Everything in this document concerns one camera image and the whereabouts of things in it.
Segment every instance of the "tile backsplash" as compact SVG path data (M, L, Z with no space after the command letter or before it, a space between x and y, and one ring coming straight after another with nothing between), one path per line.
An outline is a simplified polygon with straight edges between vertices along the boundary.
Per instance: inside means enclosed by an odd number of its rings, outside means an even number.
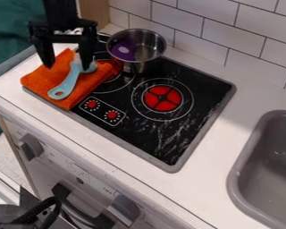
M286 0L109 0L111 23L286 89Z

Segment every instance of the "stainless steel pot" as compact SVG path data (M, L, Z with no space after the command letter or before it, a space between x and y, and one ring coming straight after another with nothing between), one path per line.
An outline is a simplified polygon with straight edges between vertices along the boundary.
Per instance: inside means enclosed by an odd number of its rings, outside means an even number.
M124 40L129 40L134 46L134 60L122 59L112 50ZM115 62L121 62L125 72L143 73L152 70L167 48L165 39L151 30L130 29L112 35L106 44L107 52Z

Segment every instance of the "pot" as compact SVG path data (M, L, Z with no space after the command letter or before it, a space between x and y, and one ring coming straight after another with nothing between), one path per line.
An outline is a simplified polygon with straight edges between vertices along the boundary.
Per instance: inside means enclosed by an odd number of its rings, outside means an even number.
M124 72L151 71L167 48L165 39L151 30L130 29L112 35L106 43L113 62Z

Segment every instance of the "white countertop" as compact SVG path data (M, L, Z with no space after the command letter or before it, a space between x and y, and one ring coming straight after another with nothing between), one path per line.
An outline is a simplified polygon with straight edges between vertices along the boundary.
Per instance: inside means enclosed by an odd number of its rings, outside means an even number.
M115 30L118 28L107 28L107 32ZM58 54L66 47L75 45L55 45L55 52ZM194 215L222 229L267 228L233 205L226 190L226 178L260 117L268 111L286 110L286 90L174 48L169 48L165 55L237 87L227 107L176 174L158 169L24 92L20 78L41 65L36 55L0 77L0 106L42 128L44 134L63 142L138 195L152 199L167 214L196 228L209 227L201 225Z

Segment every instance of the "oven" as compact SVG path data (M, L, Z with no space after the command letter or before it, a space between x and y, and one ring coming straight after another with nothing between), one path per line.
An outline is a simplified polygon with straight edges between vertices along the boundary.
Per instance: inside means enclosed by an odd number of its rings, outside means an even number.
M4 124L38 197L55 195L63 203L63 215L79 228L176 228L97 179L51 143L6 119Z

